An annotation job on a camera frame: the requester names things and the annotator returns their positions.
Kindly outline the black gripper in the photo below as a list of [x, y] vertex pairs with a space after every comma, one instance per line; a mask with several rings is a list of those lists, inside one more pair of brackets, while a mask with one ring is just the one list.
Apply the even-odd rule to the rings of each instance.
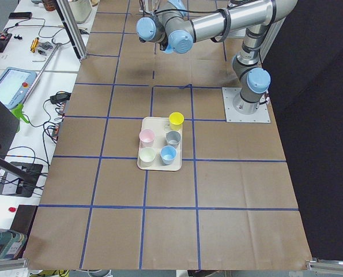
[[160, 51], [164, 51], [168, 47], [168, 43], [160, 43]]

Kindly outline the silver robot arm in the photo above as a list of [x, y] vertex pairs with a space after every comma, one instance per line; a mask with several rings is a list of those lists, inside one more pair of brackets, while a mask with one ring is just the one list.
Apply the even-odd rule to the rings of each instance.
[[258, 110], [267, 92], [270, 74], [258, 66], [262, 43], [272, 24], [285, 18], [296, 1], [231, 1], [226, 8], [209, 15], [185, 20], [188, 10], [182, 1], [167, 1], [161, 9], [137, 21], [141, 42], [160, 45], [162, 51], [184, 54], [196, 42], [210, 39], [222, 43], [231, 31], [245, 29], [241, 50], [232, 60], [232, 68], [242, 88], [233, 99], [234, 109], [245, 115]]

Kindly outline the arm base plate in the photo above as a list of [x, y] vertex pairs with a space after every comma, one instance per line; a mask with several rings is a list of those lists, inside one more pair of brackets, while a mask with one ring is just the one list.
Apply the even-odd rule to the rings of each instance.
[[262, 95], [259, 102], [245, 102], [241, 88], [222, 87], [225, 119], [228, 123], [271, 123], [268, 102]]

